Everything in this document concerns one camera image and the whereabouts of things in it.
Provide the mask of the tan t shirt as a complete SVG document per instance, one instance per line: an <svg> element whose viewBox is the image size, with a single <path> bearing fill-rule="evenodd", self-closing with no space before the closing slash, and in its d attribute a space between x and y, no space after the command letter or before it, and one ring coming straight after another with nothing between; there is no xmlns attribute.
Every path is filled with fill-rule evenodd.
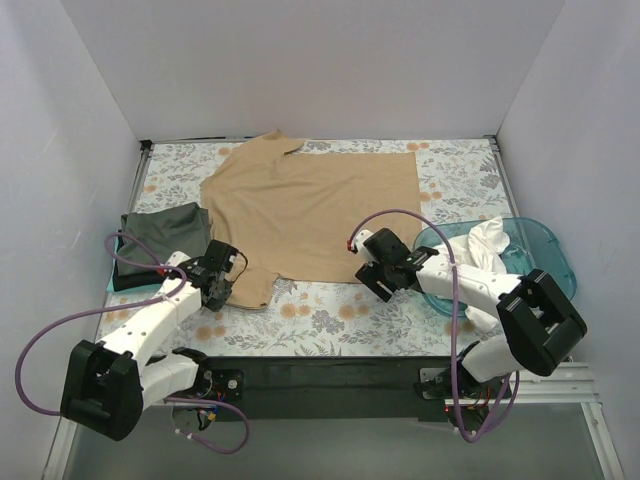
<svg viewBox="0 0 640 480"><path fill-rule="evenodd" d="M200 185L213 237L249 264L228 300L263 309L274 282L352 283L360 264L346 242L365 217L420 209L417 159L408 153L302 152L278 131L233 148Z"/></svg>

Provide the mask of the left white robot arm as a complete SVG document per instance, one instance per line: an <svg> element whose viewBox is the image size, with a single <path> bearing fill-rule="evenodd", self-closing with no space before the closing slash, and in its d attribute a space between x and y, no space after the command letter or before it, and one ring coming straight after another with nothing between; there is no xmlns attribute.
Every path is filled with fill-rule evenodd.
<svg viewBox="0 0 640 480"><path fill-rule="evenodd" d="M190 403L219 400L206 354L179 347L158 355L163 342L201 309L217 311L231 295L230 274L246 256L217 240L205 253L177 251L161 266L164 280L149 302L120 328L71 351L60 413L113 440L122 440L143 411L170 396Z"/></svg>

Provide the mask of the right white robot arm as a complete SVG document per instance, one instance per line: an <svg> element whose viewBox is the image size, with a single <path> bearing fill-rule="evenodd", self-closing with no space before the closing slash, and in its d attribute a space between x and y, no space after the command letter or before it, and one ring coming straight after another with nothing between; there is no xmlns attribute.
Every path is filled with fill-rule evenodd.
<svg viewBox="0 0 640 480"><path fill-rule="evenodd" d="M501 334L469 345L454 364L426 382L422 389L433 398L475 397L489 382L512 372L548 377L587 334L585 321L545 271L483 271L452 260L444 247L410 250L388 228L361 231L350 249L366 260L357 279L383 301L412 289L456 300L501 325Z"/></svg>

